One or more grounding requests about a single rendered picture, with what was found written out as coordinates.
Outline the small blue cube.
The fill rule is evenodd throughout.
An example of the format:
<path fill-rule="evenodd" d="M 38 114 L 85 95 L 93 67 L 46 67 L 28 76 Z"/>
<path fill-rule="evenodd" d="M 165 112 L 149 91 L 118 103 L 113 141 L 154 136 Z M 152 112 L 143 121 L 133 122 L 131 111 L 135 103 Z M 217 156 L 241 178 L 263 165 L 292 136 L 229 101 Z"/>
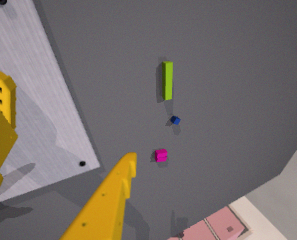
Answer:
<path fill-rule="evenodd" d="M 176 116 L 172 116 L 171 120 L 170 120 L 173 124 L 178 125 L 178 123 L 180 122 L 180 119 Z"/>

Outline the lime green rod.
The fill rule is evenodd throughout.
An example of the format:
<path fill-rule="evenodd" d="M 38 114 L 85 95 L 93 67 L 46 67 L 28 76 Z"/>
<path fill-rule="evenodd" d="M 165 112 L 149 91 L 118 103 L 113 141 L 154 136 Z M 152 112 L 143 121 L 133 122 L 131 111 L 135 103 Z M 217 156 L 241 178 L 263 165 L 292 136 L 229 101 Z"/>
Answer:
<path fill-rule="evenodd" d="M 173 62 L 162 62 L 162 98 L 172 99 L 172 72 Z"/>

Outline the magenta block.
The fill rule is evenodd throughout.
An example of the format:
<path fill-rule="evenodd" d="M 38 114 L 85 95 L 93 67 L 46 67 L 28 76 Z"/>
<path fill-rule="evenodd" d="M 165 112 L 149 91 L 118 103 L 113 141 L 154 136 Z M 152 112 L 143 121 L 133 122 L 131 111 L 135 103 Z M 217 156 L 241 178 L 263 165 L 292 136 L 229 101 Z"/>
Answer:
<path fill-rule="evenodd" d="M 165 149 L 155 150 L 155 156 L 156 158 L 166 157 L 167 151 Z"/>
<path fill-rule="evenodd" d="M 166 157 L 161 157 L 161 158 L 156 158 L 156 156 L 155 156 L 154 159 L 156 160 L 156 162 L 162 162 L 162 161 L 166 161 L 167 156 Z"/>

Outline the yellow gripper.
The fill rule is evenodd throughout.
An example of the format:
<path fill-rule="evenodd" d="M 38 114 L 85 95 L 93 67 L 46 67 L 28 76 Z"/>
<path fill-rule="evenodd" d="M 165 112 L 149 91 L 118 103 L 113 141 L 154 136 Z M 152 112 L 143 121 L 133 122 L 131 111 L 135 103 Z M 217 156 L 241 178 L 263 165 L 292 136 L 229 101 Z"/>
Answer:
<path fill-rule="evenodd" d="M 126 153 L 117 162 L 59 240 L 121 240 L 136 162 L 135 152 Z"/>

